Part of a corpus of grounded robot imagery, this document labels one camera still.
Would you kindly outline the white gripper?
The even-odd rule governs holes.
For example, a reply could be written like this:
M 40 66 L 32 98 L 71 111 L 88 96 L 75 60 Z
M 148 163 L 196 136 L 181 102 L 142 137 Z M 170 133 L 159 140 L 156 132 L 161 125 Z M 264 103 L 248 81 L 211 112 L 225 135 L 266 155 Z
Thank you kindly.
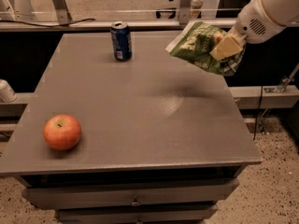
M 263 0 L 250 0 L 237 15 L 235 25 L 209 54 L 217 61 L 241 52 L 240 45 L 260 44 L 285 29 L 266 13 Z

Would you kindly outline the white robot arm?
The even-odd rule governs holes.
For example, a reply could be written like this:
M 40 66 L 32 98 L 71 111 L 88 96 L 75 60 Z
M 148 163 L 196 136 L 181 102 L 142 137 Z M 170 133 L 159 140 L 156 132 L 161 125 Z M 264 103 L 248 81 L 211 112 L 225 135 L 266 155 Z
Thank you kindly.
M 217 61 L 231 57 L 247 43 L 263 43 L 298 19 L 299 0 L 250 0 L 210 55 Z

